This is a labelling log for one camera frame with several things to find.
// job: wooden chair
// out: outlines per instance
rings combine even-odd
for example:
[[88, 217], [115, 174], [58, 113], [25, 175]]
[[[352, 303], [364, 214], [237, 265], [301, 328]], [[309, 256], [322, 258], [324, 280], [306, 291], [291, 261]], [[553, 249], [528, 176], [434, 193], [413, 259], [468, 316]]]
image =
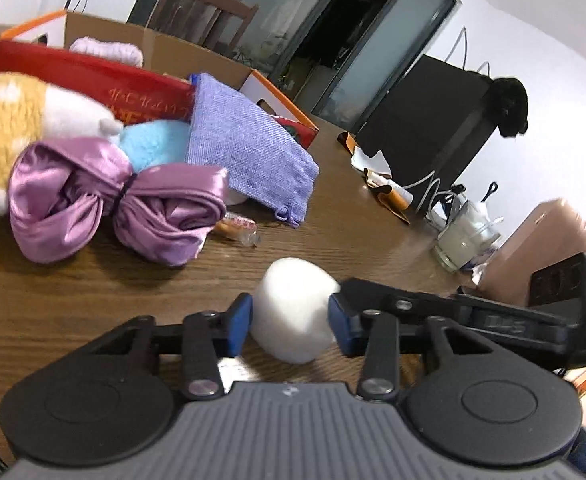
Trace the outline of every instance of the wooden chair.
[[[219, 37], [222, 34], [222, 31], [224, 31], [230, 16], [236, 16], [242, 20], [242, 23], [238, 27], [233, 39], [228, 44], [228, 49], [232, 51], [259, 8], [257, 5], [250, 7], [241, 0], [194, 1], [216, 8], [213, 17], [204, 28], [201, 37], [196, 41], [199, 45], [211, 50], [215, 50]], [[153, 11], [151, 12], [151, 16], [147, 21], [147, 27], [159, 30], [160, 32], [169, 32], [180, 12], [188, 12], [188, 10], [189, 9], [185, 11], [183, 5], [180, 4], [180, 0], [157, 0], [153, 7]], [[164, 17], [166, 23], [161, 23], [162, 17]]]

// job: blue fluffy plush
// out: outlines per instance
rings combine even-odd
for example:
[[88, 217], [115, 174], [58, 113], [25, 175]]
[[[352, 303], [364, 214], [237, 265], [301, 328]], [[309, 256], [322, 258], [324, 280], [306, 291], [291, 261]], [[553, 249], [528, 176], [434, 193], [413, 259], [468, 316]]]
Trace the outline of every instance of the blue fluffy plush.
[[126, 126], [118, 145], [129, 157], [133, 171], [139, 173], [151, 166], [184, 162], [190, 139], [190, 124], [159, 120]]

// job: black hair tie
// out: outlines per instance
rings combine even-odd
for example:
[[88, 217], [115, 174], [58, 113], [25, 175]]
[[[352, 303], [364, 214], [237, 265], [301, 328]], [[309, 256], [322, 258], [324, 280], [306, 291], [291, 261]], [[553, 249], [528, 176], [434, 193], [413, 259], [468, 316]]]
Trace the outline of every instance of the black hair tie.
[[118, 212], [118, 209], [120, 208], [120, 202], [122, 202], [124, 195], [126, 195], [126, 193], [129, 191], [129, 188], [133, 185], [133, 182], [135, 182], [135, 179], [137, 177], [138, 177], [137, 173], [131, 173], [131, 176], [128, 177], [127, 181], [122, 186], [122, 189], [120, 189], [118, 196], [116, 196], [115, 200], [113, 200], [113, 207], [111, 208], [111, 216], [114, 216]]

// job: purple satin bow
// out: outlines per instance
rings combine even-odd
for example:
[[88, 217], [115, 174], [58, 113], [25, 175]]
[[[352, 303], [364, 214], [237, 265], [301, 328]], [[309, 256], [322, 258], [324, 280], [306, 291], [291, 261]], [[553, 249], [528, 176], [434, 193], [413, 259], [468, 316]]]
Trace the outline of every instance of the purple satin bow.
[[198, 255], [225, 215], [227, 182], [225, 168], [182, 162], [132, 177], [129, 159], [108, 140], [43, 140], [22, 152], [11, 173], [11, 228], [22, 254], [47, 264], [84, 247], [100, 218], [113, 213], [122, 244], [180, 266]]

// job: table surface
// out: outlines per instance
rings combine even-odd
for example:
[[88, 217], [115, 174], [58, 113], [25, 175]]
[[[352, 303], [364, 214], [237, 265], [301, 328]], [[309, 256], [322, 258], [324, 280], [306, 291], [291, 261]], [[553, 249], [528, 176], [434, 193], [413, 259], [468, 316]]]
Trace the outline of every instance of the table surface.
[[[251, 292], [278, 258], [297, 256], [337, 280], [357, 276], [407, 290], [445, 294], [460, 276], [447, 273], [429, 249], [435, 232], [421, 221], [409, 227], [377, 204], [336, 142], [336, 126], [320, 127], [310, 153], [320, 167], [304, 224], [293, 229], [257, 204], [243, 212], [260, 225], [262, 242], [244, 248], [210, 237], [200, 256], [180, 269], [142, 259], [122, 247], [105, 220], [89, 245], [51, 266], [25, 259], [0, 218], [0, 400], [12, 384], [131, 317], [150, 314], [177, 323], [200, 310], [224, 310]], [[311, 364], [288, 365], [254, 342], [242, 358], [225, 360], [225, 385], [234, 379], [346, 381], [355, 384], [361, 359], [347, 360], [333, 346]], [[417, 359], [405, 358], [411, 381]], [[12, 460], [0, 430], [0, 455]]]

